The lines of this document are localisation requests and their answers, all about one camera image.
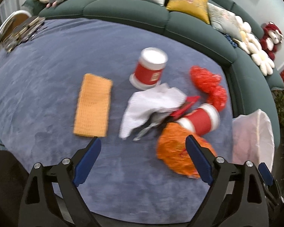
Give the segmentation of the metal tray with items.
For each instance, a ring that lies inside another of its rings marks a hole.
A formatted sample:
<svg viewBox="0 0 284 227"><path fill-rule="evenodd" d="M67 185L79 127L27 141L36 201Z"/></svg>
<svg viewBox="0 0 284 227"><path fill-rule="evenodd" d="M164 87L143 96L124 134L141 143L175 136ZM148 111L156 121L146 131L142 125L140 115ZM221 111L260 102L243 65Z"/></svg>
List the metal tray with items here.
<svg viewBox="0 0 284 227"><path fill-rule="evenodd" d="M44 21L45 17L32 16L25 10L13 12L0 26L0 46L11 52L27 42L44 25Z"/></svg>

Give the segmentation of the red white plush monkey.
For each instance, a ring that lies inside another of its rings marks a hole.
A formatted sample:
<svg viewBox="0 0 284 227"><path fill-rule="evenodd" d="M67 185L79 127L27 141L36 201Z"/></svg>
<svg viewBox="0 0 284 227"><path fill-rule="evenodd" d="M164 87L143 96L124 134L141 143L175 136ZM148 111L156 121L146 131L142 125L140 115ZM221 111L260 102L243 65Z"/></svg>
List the red white plush monkey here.
<svg viewBox="0 0 284 227"><path fill-rule="evenodd" d="M268 57L274 61L275 54L278 51L281 43L284 41L284 36L278 26L273 22L267 23L264 28L264 35L260 39L260 45Z"/></svg>

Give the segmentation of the red white paper cup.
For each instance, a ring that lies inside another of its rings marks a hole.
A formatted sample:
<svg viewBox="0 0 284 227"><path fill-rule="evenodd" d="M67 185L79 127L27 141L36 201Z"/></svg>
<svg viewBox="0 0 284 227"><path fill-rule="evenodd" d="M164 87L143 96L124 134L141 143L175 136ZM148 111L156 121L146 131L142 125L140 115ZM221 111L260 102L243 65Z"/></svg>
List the red white paper cup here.
<svg viewBox="0 0 284 227"><path fill-rule="evenodd" d="M167 64L168 55L159 48L144 48L137 61L134 72L130 75L130 83L139 90L155 87Z"/></svg>

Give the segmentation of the white lined trash bin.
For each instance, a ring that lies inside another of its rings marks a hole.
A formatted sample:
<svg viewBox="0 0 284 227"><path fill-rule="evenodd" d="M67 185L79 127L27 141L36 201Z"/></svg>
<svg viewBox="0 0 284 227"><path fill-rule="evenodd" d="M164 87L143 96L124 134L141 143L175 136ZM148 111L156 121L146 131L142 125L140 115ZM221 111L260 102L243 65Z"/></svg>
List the white lined trash bin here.
<svg viewBox="0 0 284 227"><path fill-rule="evenodd" d="M232 120L232 162L242 165L250 160L256 166L265 163L271 171L275 155L275 142L271 121L261 109Z"/></svg>

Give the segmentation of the white tissue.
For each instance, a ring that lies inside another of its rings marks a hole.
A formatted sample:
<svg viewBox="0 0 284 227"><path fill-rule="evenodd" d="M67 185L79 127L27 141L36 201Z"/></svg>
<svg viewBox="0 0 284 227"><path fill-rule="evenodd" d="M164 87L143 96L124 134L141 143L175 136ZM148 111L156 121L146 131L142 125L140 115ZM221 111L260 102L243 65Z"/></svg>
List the white tissue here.
<svg viewBox="0 0 284 227"><path fill-rule="evenodd" d="M128 100L122 117L119 138L126 139L131 132L145 124L153 113L177 110L185 101L186 94L176 87L160 84L151 89L135 92Z"/></svg>

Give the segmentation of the red mesh netting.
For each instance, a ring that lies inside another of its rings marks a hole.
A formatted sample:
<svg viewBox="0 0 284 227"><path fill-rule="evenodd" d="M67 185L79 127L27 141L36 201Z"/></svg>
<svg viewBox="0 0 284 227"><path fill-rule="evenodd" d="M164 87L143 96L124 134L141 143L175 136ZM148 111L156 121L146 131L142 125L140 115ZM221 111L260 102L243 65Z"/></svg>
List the red mesh netting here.
<svg viewBox="0 0 284 227"><path fill-rule="evenodd" d="M208 95L207 103L213 105L218 112L224 110L227 103L227 92L220 85L222 77L197 65L192 66L189 73L193 84Z"/></svg>

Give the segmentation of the white daisy flower pillow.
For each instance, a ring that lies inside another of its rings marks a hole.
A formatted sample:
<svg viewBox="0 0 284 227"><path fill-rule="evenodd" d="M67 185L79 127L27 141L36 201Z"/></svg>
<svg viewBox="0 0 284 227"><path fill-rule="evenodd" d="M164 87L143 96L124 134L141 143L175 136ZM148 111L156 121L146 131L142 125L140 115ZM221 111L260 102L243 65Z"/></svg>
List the white daisy flower pillow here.
<svg viewBox="0 0 284 227"><path fill-rule="evenodd" d="M275 64L262 49L259 40L252 34L250 24L244 22L240 16L236 15L235 18L241 37L239 40L236 38L233 38L233 40L242 50L250 55L251 59L260 68L264 76L272 75Z"/></svg>

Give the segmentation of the blue beaded item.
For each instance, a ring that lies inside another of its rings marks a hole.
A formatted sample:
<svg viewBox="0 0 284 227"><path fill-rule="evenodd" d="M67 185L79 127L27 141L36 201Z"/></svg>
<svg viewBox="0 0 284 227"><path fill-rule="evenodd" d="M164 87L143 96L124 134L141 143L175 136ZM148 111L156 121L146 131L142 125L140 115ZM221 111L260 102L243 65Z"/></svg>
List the blue beaded item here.
<svg viewBox="0 0 284 227"><path fill-rule="evenodd" d="M228 34L224 34L225 38L228 40L228 42L230 42L230 44L232 45L232 47L237 48L238 44L232 39L232 37Z"/></svg>

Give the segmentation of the yellow embroidered cushion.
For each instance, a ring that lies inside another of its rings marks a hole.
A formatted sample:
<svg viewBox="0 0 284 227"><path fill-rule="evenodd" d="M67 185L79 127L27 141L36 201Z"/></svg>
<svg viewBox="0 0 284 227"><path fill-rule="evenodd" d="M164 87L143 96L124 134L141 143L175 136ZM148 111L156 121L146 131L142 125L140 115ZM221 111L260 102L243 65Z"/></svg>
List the yellow embroidered cushion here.
<svg viewBox="0 0 284 227"><path fill-rule="evenodd" d="M169 0L166 9L191 15L210 24L207 3L208 0Z"/></svg>

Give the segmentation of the flat orange foam net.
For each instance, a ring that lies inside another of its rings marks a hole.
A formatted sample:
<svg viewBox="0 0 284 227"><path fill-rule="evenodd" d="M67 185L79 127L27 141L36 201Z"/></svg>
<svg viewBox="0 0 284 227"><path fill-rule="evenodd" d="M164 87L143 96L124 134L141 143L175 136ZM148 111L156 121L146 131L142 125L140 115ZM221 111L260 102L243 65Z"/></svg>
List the flat orange foam net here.
<svg viewBox="0 0 284 227"><path fill-rule="evenodd" d="M73 133L83 137L105 137L108 130L113 82L87 73L78 96Z"/></svg>

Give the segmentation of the orange plastic bag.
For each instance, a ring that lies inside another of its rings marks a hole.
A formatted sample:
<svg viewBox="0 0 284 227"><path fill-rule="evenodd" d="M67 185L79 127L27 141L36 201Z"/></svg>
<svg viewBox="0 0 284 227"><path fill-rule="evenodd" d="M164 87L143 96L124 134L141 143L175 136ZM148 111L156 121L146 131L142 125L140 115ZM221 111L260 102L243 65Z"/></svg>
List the orange plastic bag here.
<svg viewBox="0 0 284 227"><path fill-rule="evenodd" d="M193 135L201 147L209 149L217 155L212 145L204 138L193 134L176 122L171 122L163 129L157 141L156 156L177 174L189 178L200 178L185 146L186 137Z"/></svg>

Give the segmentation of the dark green curved sofa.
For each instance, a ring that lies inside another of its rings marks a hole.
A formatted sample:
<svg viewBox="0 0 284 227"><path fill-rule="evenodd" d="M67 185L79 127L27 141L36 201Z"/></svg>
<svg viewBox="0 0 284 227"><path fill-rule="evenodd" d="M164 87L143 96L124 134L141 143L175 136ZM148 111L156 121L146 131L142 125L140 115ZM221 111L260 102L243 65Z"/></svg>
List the dark green curved sofa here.
<svg viewBox="0 0 284 227"><path fill-rule="evenodd" d="M250 55L239 46L232 47L224 33L196 17L167 10L168 1L165 0L165 4L160 6L145 0L66 0L47 8L48 3L26 0L24 7L32 15L41 15L47 19L84 17L138 27L164 35L209 56L224 71L234 115L250 114L257 109L264 111L270 118L275 146L278 146L280 126L271 93L274 87L284 86L278 71L274 68L272 75L264 76ZM234 1L208 2L248 22L257 39L264 35L263 29Z"/></svg>

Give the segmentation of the red foil wrapper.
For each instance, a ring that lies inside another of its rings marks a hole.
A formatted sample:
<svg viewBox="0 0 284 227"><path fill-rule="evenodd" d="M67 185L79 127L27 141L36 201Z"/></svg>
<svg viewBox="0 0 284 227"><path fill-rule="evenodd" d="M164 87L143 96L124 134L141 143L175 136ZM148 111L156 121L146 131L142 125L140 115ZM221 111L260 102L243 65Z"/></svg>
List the red foil wrapper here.
<svg viewBox="0 0 284 227"><path fill-rule="evenodd" d="M200 96L188 96L185 102L174 112L170 114L172 120L181 118L187 110L189 110L198 100Z"/></svg>

